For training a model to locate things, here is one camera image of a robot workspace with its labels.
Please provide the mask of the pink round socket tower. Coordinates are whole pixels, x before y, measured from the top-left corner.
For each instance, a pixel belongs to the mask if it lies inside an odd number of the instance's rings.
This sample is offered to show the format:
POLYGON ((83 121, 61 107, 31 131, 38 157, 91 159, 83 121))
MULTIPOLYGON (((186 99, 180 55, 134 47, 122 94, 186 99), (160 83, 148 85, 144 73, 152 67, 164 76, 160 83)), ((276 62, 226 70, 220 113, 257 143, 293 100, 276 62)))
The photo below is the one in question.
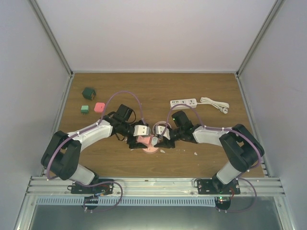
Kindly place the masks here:
POLYGON ((151 135, 148 137, 138 136, 137 138, 138 143, 144 144, 147 147, 147 148, 142 149, 147 154, 154 154, 159 150, 159 148, 156 148, 154 147, 154 145, 152 145, 153 138, 155 138, 154 135, 151 135))

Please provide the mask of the small grey white plug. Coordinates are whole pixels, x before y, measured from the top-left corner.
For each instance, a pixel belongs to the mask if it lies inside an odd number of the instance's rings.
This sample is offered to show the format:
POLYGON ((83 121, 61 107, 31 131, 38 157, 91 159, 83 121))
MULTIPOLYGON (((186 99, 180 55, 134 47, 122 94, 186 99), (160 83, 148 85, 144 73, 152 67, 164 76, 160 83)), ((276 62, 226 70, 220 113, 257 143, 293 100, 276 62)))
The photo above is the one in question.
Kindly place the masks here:
POLYGON ((158 142, 159 142, 159 138, 158 138, 158 137, 152 137, 151 144, 152 144, 153 146, 155 146, 158 142))

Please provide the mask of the white power strip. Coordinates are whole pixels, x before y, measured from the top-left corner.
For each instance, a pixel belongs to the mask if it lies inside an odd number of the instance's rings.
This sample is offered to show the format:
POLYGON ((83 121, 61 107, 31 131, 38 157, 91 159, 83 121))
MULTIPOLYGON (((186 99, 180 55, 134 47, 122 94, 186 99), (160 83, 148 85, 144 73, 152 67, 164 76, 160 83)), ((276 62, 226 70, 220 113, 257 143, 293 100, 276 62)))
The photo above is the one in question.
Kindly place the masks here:
POLYGON ((170 108, 173 108, 173 110, 183 110, 183 109, 189 109, 196 108, 197 107, 197 100, 195 98, 191 99, 177 99, 177 100, 171 100, 170 101, 170 108))

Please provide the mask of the red pink charger plug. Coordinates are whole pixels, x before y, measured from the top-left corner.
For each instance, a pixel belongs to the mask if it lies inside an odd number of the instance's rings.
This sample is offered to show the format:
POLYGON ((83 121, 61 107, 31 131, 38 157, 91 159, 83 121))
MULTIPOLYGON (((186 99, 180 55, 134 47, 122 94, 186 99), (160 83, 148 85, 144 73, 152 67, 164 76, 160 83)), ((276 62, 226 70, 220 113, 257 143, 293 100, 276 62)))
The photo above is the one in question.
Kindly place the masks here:
POLYGON ((97 102, 94 106, 94 112, 99 114, 103 113, 105 105, 105 103, 97 102))

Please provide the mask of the light green plug adapter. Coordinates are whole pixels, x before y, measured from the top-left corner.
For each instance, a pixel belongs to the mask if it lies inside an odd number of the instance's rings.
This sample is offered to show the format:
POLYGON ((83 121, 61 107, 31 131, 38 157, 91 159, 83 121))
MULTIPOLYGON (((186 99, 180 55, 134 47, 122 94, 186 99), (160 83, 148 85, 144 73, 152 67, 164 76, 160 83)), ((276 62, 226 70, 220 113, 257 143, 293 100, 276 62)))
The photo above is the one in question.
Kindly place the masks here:
POLYGON ((89 106, 88 105, 82 105, 81 106, 81 114, 88 114, 89 113, 89 106))

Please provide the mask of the dark green cube plug adapter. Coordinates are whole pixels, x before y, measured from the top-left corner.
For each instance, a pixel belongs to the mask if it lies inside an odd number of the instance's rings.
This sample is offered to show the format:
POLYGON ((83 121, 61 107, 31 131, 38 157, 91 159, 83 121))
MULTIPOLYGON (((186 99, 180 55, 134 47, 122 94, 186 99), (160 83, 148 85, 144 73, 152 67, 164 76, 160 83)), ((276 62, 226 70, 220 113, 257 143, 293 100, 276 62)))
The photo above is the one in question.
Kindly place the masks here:
POLYGON ((82 95, 86 100, 92 101, 96 96, 96 92, 94 88, 85 87, 82 91, 82 95))

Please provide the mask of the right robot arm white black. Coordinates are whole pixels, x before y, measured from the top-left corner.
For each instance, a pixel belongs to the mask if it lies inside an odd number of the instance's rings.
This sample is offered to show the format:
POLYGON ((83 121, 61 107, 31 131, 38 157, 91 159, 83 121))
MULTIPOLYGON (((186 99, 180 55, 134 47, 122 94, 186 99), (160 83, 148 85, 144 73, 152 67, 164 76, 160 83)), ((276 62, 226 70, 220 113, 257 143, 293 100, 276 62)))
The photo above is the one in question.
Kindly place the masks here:
POLYGON ((242 124, 227 128, 194 125, 183 111, 174 113, 172 118, 175 129, 168 124, 154 127, 154 134, 160 138, 155 146, 173 149, 175 142, 181 140, 222 147, 228 162, 212 177, 213 190, 218 194, 225 193, 234 179, 257 167, 265 153, 262 145, 242 124))

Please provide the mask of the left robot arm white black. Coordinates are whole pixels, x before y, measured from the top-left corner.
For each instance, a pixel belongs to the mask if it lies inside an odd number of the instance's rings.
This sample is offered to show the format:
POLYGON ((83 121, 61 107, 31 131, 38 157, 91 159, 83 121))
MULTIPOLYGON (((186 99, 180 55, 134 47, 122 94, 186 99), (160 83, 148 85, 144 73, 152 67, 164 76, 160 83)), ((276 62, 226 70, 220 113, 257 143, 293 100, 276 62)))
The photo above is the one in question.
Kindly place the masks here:
POLYGON ((81 130, 56 132, 41 158, 41 164, 55 177, 75 181, 82 184, 87 193, 95 193, 99 188, 97 174, 79 164, 80 154, 85 148, 113 135, 126 138, 130 149, 147 148, 137 139, 149 135, 150 128, 143 120, 129 122, 132 113, 134 110, 121 104, 117 111, 104 115, 102 120, 81 130))

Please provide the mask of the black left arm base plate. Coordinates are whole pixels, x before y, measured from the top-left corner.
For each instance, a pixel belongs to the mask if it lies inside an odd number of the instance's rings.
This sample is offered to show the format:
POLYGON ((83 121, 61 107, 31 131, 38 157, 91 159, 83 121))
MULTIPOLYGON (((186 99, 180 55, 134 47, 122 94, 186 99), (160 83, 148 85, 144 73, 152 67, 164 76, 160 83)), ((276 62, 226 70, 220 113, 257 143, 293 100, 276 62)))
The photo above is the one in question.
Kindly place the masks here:
POLYGON ((99 184, 99 183, 104 183, 104 184, 94 186, 94 187, 86 187, 80 184, 73 183, 72 185, 68 185, 67 189, 72 194, 109 195, 113 193, 113 186, 114 186, 113 182, 114 182, 113 179, 97 179, 96 181, 93 181, 91 185, 99 184))

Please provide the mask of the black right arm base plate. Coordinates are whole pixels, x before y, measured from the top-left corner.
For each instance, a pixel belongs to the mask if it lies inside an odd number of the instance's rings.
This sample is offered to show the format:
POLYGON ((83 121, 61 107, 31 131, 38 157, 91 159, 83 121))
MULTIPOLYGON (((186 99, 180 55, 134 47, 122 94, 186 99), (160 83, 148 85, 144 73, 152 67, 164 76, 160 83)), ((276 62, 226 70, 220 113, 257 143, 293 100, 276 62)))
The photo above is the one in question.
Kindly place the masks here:
POLYGON ((241 193, 236 179, 223 184, 215 179, 196 178, 193 185, 197 188, 199 195, 238 195, 241 193))

